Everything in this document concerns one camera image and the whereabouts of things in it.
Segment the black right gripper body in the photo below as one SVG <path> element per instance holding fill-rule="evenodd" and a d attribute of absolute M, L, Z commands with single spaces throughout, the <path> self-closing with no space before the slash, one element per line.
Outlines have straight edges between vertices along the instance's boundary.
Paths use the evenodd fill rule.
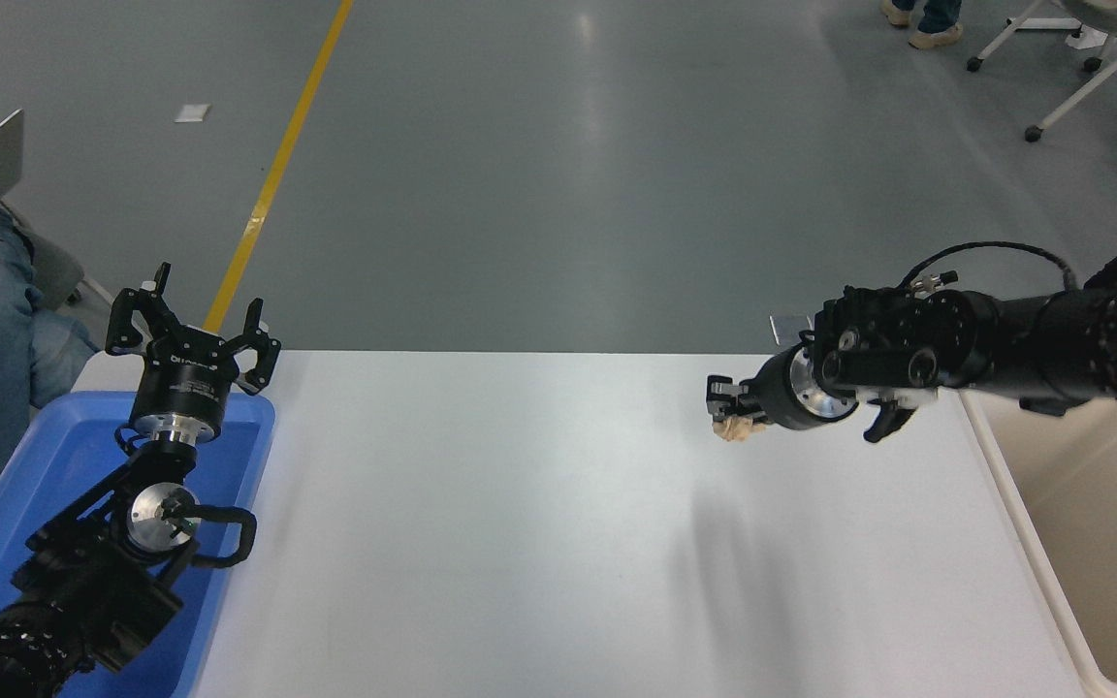
<path fill-rule="evenodd" d="M 750 396 L 773 426 L 806 431 L 818 426 L 818 415 L 804 395 L 815 386 L 810 358 L 803 346 L 793 346 L 763 364 L 748 380 Z"/>

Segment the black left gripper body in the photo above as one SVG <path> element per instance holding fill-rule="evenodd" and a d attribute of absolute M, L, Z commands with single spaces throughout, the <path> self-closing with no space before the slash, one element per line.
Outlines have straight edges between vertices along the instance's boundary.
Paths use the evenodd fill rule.
<path fill-rule="evenodd" d="M 178 426 L 190 433 L 220 433 L 233 379 L 239 375 L 226 341 L 187 324 L 156 333 L 144 348 L 144 371 L 130 426 L 140 433 Z"/>

